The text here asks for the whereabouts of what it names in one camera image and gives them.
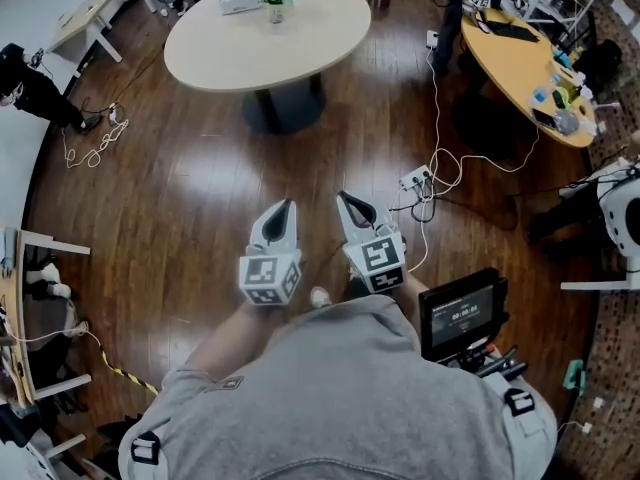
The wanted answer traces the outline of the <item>person's grey shirt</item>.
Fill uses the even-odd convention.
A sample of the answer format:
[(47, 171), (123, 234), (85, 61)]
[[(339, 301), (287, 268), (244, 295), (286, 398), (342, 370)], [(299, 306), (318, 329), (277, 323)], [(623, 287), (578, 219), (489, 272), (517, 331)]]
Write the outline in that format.
[(314, 309), (214, 381), (186, 362), (119, 446), (122, 480), (541, 480), (557, 423), (526, 381), (425, 360), (396, 301)]

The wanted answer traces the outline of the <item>green clamp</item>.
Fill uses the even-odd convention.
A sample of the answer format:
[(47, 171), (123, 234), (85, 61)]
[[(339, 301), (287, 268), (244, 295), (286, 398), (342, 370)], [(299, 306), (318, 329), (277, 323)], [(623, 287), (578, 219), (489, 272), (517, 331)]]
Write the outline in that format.
[(580, 396), (584, 394), (586, 369), (582, 359), (574, 359), (569, 362), (562, 385), (568, 391), (577, 391)]

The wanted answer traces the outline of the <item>black chest monitor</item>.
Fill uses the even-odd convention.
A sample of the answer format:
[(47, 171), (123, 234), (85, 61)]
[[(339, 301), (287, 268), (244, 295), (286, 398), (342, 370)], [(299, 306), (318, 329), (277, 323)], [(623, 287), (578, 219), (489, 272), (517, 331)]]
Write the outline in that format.
[(442, 362), (493, 341), (509, 320), (507, 293), (508, 280), (495, 268), (420, 293), (422, 357)]

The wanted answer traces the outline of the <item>clear plastic bag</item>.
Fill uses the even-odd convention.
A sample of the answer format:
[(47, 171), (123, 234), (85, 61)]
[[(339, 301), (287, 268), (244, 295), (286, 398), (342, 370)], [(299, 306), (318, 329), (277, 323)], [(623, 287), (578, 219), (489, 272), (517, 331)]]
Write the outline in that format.
[(557, 110), (554, 115), (556, 129), (563, 135), (569, 136), (580, 128), (580, 120), (576, 114), (569, 110)]

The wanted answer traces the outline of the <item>person's left forearm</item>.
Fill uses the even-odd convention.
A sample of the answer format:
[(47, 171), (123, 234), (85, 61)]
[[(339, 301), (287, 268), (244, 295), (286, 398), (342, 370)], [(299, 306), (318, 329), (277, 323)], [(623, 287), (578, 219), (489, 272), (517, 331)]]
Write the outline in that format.
[(259, 357), (287, 320), (280, 306), (244, 302), (195, 348), (186, 364), (214, 381), (224, 379)]

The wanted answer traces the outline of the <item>wooden desk with white legs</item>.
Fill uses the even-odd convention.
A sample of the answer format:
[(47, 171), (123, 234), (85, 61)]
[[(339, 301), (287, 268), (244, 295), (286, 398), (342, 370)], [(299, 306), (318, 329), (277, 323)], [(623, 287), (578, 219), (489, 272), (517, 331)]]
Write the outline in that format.
[(9, 337), (13, 340), (8, 346), (9, 372), (16, 389), (18, 404), (21, 408), (27, 408), (47, 397), (89, 384), (92, 382), (92, 376), (82, 374), (42, 389), (34, 387), (28, 358), (24, 318), (25, 248), (27, 246), (40, 247), (86, 256), (91, 255), (91, 249), (86, 246), (60, 242), (49, 235), (15, 228), (0, 228), (0, 238), (4, 243), (0, 247), (0, 306), (6, 312), (7, 321), (12, 331)]

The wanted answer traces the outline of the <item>black monitor mount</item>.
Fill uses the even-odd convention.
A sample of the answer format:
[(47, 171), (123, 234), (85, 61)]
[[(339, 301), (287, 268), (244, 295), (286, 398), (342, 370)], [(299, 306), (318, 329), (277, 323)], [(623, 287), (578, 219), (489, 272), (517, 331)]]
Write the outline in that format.
[(501, 353), (493, 343), (469, 349), (458, 354), (454, 363), (459, 368), (479, 378), (498, 373), (507, 381), (512, 381), (528, 370), (528, 363), (516, 358), (517, 346)]

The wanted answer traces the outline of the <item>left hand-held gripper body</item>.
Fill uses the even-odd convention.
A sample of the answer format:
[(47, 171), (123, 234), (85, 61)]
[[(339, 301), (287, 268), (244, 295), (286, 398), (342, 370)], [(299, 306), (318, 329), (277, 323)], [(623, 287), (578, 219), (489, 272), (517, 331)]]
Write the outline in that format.
[(301, 280), (298, 239), (250, 239), (239, 259), (239, 288), (256, 306), (286, 306)]

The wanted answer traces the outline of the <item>white round machine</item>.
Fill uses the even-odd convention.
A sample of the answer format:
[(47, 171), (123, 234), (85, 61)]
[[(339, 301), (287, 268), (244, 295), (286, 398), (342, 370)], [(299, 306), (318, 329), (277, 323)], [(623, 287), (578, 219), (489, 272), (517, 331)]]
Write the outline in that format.
[(619, 158), (589, 177), (559, 190), (561, 197), (596, 186), (597, 203), (609, 238), (626, 260), (626, 278), (619, 281), (563, 282), (565, 291), (640, 291), (640, 156)]

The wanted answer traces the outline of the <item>round beige table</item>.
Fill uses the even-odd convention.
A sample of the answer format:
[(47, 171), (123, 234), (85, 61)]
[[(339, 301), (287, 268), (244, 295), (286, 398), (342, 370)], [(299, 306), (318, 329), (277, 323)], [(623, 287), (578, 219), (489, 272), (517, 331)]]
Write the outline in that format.
[(219, 0), (202, 0), (173, 27), (164, 61), (191, 89), (243, 95), (253, 129), (291, 134), (320, 118), (323, 72), (353, 53), (370, 25), (366, 0), (295, 0), (276, 25), (263, 4), (223, 15)]

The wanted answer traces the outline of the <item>white power strip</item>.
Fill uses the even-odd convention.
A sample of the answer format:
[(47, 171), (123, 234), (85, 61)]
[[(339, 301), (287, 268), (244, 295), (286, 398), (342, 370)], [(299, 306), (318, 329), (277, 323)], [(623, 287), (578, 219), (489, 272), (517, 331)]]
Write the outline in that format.
[(399, 180), (399, 186), (403, 191), (411, 191), (415, 187), (422, 188), (431, 178), (431, 171), (426, 165), (414, 169), (405, 174)]

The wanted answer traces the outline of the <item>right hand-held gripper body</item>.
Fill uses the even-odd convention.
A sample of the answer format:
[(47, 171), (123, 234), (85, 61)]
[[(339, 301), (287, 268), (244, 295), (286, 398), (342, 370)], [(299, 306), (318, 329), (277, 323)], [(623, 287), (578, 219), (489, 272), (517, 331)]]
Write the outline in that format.
[(361, 243), (348, 243), (343, 251), (372, 294), (397, 288), (406, 280), (405, 247), (399, 231)]

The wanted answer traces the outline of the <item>person's right forearm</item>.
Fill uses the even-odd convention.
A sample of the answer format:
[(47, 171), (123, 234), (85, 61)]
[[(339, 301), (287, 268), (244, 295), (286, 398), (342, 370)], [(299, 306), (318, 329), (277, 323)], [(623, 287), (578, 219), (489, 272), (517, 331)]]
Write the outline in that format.
[(404, 283), (395, 290), (394, 298), (407, 316), (420, 314), (420, 295), (429, 288), (412, 274), (407, 274)]

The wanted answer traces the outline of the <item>black keyboard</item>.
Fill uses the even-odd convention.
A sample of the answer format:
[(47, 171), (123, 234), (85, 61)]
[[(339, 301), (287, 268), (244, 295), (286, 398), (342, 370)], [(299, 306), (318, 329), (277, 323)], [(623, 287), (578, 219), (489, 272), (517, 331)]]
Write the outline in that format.
[(511, 22), (503, 23), (489, 20), (486, 21), (485, 24), (493, 34), (500, 37), (518, 39), (532, 43), (537, 43), (539, 41), (539, 37), (528, 28), (515, 25)]

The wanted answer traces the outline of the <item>round orange table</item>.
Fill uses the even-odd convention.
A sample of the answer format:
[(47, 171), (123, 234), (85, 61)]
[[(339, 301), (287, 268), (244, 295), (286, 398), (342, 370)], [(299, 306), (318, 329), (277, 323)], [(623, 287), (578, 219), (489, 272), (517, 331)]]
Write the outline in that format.
[[(485, 11), (489, 21), (520, 26), (534, 34), (536, 42), (484, 32), (468, 17), (463, 17), (461, 32), (468, 50), (488, 78), (518, 108), (518, 110), (549, 137), (567, 146), (583, 148), (595, 137), (595, 115), (591, 97), (586, 91), (584, 77), (556, 62), (551, 42), (529, 24), (496, 9)], [(560, 85), (575, 87), (577, 94), (568, 110), (577, 120), (577, 129), (568, 135), (538, 122), (533, 113), (537, 109), (549, 116), (557, 111), (552, 96), (554, 77)]]

